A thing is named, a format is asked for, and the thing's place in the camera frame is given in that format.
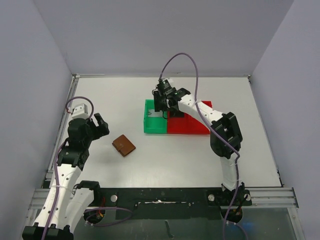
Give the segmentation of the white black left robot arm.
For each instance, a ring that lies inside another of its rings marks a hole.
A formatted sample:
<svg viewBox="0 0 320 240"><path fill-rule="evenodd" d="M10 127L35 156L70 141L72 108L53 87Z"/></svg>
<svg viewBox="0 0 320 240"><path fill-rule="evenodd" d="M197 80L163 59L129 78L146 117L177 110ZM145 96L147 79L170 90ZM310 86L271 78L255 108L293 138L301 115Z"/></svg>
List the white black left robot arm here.
<svg viewBox="0 0 320 240"><path fill-rule="evenodd" d="M87 207L102 201L100 184L77 183L89 157L91 143L110 133L99 113L93 118L74 118L68 123L67 138L58 148L54 180L39 215L22 232L24 240L72 240Z"/></svg>

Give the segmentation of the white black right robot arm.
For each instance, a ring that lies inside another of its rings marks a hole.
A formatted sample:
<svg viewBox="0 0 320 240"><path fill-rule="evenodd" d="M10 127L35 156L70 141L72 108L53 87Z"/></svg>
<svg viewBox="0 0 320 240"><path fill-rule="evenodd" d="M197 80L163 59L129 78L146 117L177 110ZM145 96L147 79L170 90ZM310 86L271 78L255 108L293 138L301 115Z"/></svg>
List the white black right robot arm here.
<svg viewBox="0 0 320 240"><path fill-rule="evenodd" d="M237 117L223 113L197 99L185 88L177 89L169 79L160 79L152 91L156 112L184 113L210 131L210 147L219 156L222 169L222 190L235 200L239 192L240 172L238 161L243 136Z"/></svg>

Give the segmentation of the brown leather card holder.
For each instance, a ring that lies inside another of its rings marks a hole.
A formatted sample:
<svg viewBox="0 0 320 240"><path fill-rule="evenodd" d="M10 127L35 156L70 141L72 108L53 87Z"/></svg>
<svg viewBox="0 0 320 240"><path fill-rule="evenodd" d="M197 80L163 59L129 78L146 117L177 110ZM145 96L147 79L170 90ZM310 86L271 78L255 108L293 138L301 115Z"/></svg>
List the brown leather card holder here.
<svg viewBox="0 0 320 240"><path fill-rule="evenodd" d="M136 146L124 134L117 137L112 145L123 157L136 149Z"/></svg>

